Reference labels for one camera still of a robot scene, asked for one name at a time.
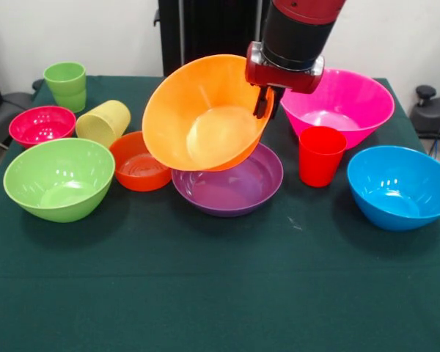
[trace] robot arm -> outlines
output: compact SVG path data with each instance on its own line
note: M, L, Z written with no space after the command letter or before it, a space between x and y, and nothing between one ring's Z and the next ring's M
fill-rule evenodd
M324 70L321 52L346 0L272 0L263 41L248 48L246 80L260 86L254 115L261 118L266 92L275 92L275 115L285 89L313 93Z

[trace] green bowl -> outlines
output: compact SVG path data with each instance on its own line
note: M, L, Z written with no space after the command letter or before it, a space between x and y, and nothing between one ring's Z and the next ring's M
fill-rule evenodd
M114 168L114 157L103 145L88 139L56 139L17 156L3 184L7 195L31 214L72 222L100 204Z

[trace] blue bowl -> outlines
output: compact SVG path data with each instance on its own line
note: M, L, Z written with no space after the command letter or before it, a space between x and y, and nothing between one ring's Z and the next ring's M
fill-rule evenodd
M440 163L424 153L371 147L351 159L347 176L360 210L382 229L412 230L440 217Z

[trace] magenta bowl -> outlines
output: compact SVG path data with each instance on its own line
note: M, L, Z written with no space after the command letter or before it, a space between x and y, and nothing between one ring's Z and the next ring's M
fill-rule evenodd
M39 106L13 119L8 128L11 137L25 148L73 135L76 117L60 106Z
M374 79L346 70L325 69L312 94L286 90L281 100L297 136L311 126L342 132L351 149L388 121L395 112L391 93Z
M224 218L251 213L279 189L284 169L263 144L243 163L219 172L172 170L177 191L201 211Z

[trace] yellow cup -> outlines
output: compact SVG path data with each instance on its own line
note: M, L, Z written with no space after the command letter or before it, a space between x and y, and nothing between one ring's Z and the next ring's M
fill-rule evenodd
M109 147L124 134L130 121L127 106L118 100L108 100L77 119L76 135Z

